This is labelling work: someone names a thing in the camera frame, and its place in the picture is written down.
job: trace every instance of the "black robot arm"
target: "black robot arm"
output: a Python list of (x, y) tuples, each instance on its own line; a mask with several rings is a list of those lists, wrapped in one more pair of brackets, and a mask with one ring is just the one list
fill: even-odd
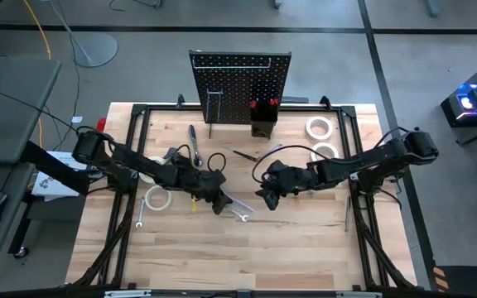
[[(105, 144), (113, 153), (111, 156), (106, 153)], [(220, 189), (225, 182), (221, 171), (200, 171), (178, 152), (172, 155), (170, 164), (160, 165), (116, 143), (108, 134), (90, 130), (79, 134), (73, 158), (97, 167), (107, 175), (108, 185), (123, 193), (130, 190), (139, 172), (149, 175), (165, 190), (181, 190), (197, 199), (205, 199), (213, 205), (215, 214), (220, 214), (225, 205), (232, 202)]]
[(275, 210), (281, 196), (297, 195), (304, 190), (326, 190), (337, 186), (351, 174), (358, 176), (363, 193), (374, 194), (386, 177), (398, 174), (408, 165), (433, 162), (439, 152), (427, 132), (407, 132), (384, 145), (345, 159), (332, 158), (306, 163), (306, 169), (274, 161), (262, 176), (262, 196)]

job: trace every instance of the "pegboard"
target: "pegboard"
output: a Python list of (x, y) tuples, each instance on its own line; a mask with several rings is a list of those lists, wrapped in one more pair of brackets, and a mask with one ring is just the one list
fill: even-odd
[(250, 124), (250, 103), (278, 99), (287, 81), (292, 53), (189, 51), (206, 123)]

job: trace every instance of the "wooden table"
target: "wooden table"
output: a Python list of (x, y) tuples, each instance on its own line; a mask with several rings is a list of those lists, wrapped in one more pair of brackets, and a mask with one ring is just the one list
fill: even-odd
[[(105, 132), (124, 143), (132, 103), (112, 103)], [(377, 111), (372, 104), (356, 105), (359, 131), (364, 150), (370, 149), (382, 136)], [(350, 290), (364, 284), (356, 227), (351, 211), (349, 232), (345, 233), (347, 182), (313, 197), (299, 194), (282, 198), (276, 211), (269, 211), (262, 198), (254, 194), (259, 185), (253, 181), (254, 163), (222, 147), (232, 147), (259, 156), (273, 145), (316, 144), (305, 134), (309, 117), (317, 113), (279, 113), (272, 139), (253, 138), (249, 125), (209, 125), (202, 113), (187, 111), (153, 111), (145, 141), (145, 156), (163, 156), (169, 147), (189, 143), (187, 127), (195, 126), (200, 154), (205, 159), (221, 151), (227, 156), (223, 189), (255, 208), (247, 223), (235, 215), (214, 215), (203, 200), (196, 213), (191, 210), (190, 196), (174, 192), (173, 203), (165, 211), (145, 210), (143, 226), (135, 228), (139, 200), (136, 202), (128, 244), (123, 284), (136, 282), (140, 288), (177, 290)], [(338, 120), (334, 113), (323, 113), (334, 125), (328, 140), (343, 156)], [(139, 131), (134, 136), (136, 150)], [(349, 129), (352, 152), (354, 144)], [(302, 149), (280, 151), (266, 159), (257, 176), (268, 165), (281, 159), (291, 166), (306, 167), (310, 153)], [(219, 158), (212, 167), (220, 166)], [(391, 185), (384, 186), (394, 191)], [(137, 197), (144, 195), (148, 184), (140, 181)], [(415, 283), (409, 247), (397, 203), (380, 193), (375, 196), (375, 209), (384, 250), (395, 265)], [(89, 195), (80, 221), (75, 248), (66, 281), (81, 277), (104, 247), (113, 193)], [(375, 281), (378, 279), (376, 258), (369, 259)], [(109, 277), (113, 277), (117, 253), (112, 256)]]

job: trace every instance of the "gray floor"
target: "gray floor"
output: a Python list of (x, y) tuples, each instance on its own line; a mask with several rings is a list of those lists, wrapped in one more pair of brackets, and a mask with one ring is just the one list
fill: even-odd
[[(61, 1), (74, 25), (363, 26), (356, 0), (285, 0), (280, 11), (270, 8), (269, 1), (258, 0), (166, 0), (158, 11), (128, 0), (115, 2), (116, 8), (126, 12), (110, 11), (104, 0)], [(432, 19), (422, 0), (402, 4), (366, 1), (373, 27), (477, 29), (477, 1), (437, 2), (441, 15)], [(59, 24), (48, 3), (31, 4), (43, 24)], [(0, 23), (32, 24), (21, 1), (3, 2)], [(81, 32), (78, 36), (89, 34)], [(53, 58), (63, 63), (48, 105), (58, 117), (69, 120), (76, 93), (69, 39), (64, 32), (48, 32), (47, 36)], [(96, 69), (79, 68), (77, 115), (84, 116), (84, 124), (95, 125), (114, 101), (171, 102), (179, 93), (189, 102), (198, 101), (187, 51), (199, 49), (291, 51), (285, 95), (307, 96), (311, 102), (327, 95), (334, 103), (375, 103), (382, 128), (388, 129), (363, 34), (123, 32), (112, 36), (118, 41), (119, 52), (111, 62)], [(412, 168), (436, 263), (477, 265), (477, 144), (458, 147), (438, 108), (477, 70), (477, 36), (376, 35), (375, 39), (398, 123), (428, 131), (441, 151), (432, 165)], [(0, 54), (46, 57), (37, 31), (0, 31)], [(64, 149), (69, 150), (74, 142), (71, 138)], [(58, 143), (49, 118), (44, 118), (44, 143), (48, 148)], [(427, 286), (406, 197), (399, 197), (405, 206), (402, 215), (417, 279)], [(63, 283), (77, 228), (77, 223), (38, 224), (28, 235), (32, 253), (26, 262), (2, 253), (0, 291)]]

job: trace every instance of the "tape roll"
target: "tape roll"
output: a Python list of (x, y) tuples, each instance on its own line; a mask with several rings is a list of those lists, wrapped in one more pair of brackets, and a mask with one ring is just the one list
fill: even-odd
[[(166, 164), (166, 160), (164, 160), (163, 158), (161, 158), (159, 156), (150, 156), (150, 157), (148, 157), (148, 159), (152, 160), (152, 161), (155, 161), (160, 165), (165, 165)], [(151, 178), (148, 175), (139, 173), (139, 178), (141, 178), (141, 180), (143, 180), (144, 182), (146, 182), (148, 184), (155, 184), (153, 178)]]
[[(329, 143), (317, 143), (312, 147), (312, 150), (318, 151), (318, 149), (320, 148), (325, 148), (334, 158), (340, 157), (340, 154), (338, 154), (338, 150), (336, 150), (336, 147), (330, 145)], [(311, 159), (312, 161), (318, 161), (318, 156), (314, 152), (311, 152)]]
[[(154, 193), (156, 193), (158, 190), (163, 190), (166, 192), (166, 203), (163, 205), (163, 206), (160, 206), (160, 207), (154, 207), (152, 206), (152, 204), (150, 203), (150, 198), (152, 197), (152, 195), (154, 195)], [(145, 205), (150, 209), (150, 210), (154, 210), (154, 211), (163, 211), (167, 208), (169, 208), (169, 206), (172, 204), (172, 194), (170, 191), (167, 191), (167, 190), (164, 190), (162, 189), (161, 186), (159, 185), (154, 185), (153, 187), (151, 187), (147, 193), (145, 194)]]
[[(312, 125), (316, 123), (322, 123), (325, 126), (326, 133), (324, 135), (316, 135), (312, 131)], [(324, 141), (328, 139), (332, 135), (332, 130), (333, 130), (332, 123), (329, 121), (329, 119), (322, 116), (316, 116), (316, 117), (312, 117), (308, 119), (308, 121), (306, 122), (305, 129), (306, 129), (306, 134), (309, 137), (318, 141)]]

